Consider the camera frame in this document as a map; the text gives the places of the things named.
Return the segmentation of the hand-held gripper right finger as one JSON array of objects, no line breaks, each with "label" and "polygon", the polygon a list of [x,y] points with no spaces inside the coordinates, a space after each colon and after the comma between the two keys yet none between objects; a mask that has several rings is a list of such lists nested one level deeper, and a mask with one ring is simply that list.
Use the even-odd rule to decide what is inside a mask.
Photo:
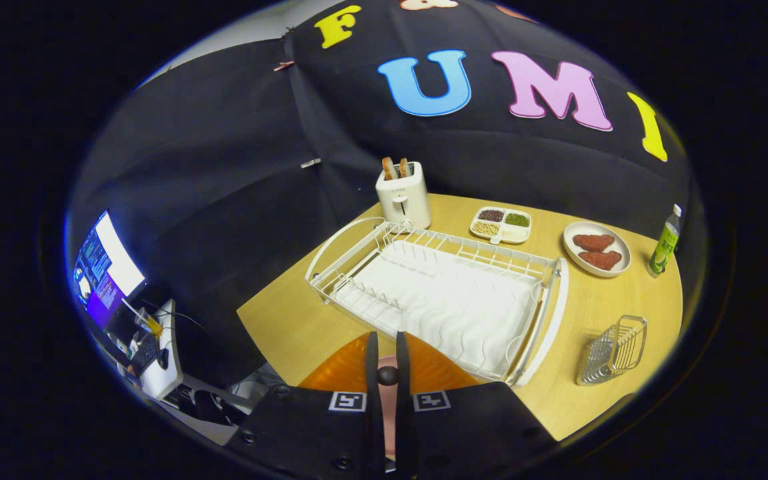
[{"label": "hand-held gripper right finger", "polygon": [[397,334],[394,446],[405,479],[514,479],[557,447],[504,382],[481,383],[426,341]]}]

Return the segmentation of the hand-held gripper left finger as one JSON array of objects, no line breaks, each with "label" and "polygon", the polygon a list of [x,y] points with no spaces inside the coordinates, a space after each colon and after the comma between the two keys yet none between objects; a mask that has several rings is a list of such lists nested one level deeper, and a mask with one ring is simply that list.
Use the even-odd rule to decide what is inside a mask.
[{"label": "hand-held gripper left finger", "polygon": [[270,389],[227,449],[277,479],[381,479],[385,435],[378,338],[366,332],[296,386]]}]

